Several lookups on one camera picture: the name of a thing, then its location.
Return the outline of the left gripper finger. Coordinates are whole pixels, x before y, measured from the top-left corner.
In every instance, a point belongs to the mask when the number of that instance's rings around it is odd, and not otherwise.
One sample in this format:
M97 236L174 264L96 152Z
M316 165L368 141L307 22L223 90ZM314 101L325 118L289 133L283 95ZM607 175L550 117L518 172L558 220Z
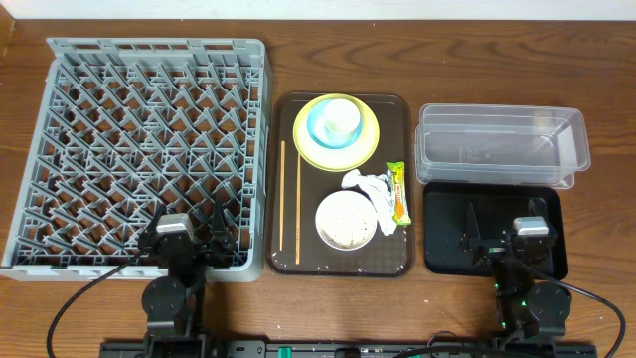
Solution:
M220 199L219 193L214 196L212 239L218 242L227 242L230 239L230 232L224 218L223 201Z
M155 208L155 212L150 223L146 226L146 233L152 234L157 232L157 226L160 221L160 218L166 214L166 206L164 204L160 204Z

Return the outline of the green orange snack wrapper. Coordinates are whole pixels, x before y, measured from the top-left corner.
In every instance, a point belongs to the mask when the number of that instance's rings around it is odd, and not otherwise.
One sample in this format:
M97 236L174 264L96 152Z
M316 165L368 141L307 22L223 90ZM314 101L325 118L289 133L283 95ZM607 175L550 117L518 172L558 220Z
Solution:
M411 217L406 198L405 163L388 162L387 168L393 206L392 219L398 226L409 226Z

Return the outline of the white napkin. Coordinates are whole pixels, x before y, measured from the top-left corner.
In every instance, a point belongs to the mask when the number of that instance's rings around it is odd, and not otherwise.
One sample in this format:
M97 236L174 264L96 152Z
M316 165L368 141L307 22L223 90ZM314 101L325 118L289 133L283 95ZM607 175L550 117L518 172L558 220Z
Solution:
M377 212L382 233L388 236L394 232L397 224L392 218L393 199L386 174L362 175L359 169L354 169L344 175L341 187L343 189L358 187L362 190L369 197Z

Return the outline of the white bowl with rice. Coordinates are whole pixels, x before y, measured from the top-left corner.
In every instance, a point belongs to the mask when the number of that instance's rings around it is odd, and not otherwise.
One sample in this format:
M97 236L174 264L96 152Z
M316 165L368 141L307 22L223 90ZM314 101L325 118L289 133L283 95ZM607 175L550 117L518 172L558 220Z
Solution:
M378 227L378 215L366 196L341 190L328 195L318 205L315 227L326 245L351 252L372 240Z

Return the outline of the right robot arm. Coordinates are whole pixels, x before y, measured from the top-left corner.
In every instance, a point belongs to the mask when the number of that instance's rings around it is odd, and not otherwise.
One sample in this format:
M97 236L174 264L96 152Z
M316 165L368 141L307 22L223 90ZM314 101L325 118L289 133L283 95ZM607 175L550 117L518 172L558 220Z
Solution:
M537 281L533 267L552 258L558 238L556 229L529 204L530 214L517 217L512 227L497 238L481 234L472 202L465 206L464 231L459 248L472 255L476 269L488 268L495 279L497 310L504 332L493 339L493 346L533 341L550 344L565 336L570 314L571 293L549 280Z

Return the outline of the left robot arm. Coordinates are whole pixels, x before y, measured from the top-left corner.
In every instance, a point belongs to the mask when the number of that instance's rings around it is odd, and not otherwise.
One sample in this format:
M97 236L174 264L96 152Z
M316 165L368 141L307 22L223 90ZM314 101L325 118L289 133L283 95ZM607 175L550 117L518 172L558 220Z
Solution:
M169 214L160 205L138 239L139 249L167 267L142 294L147 333L142 357L212 357L213 335L203 329L203 305L209 267L227 269L236 248L224 219L224 205L214 204L210 237L197 237L190 217Z

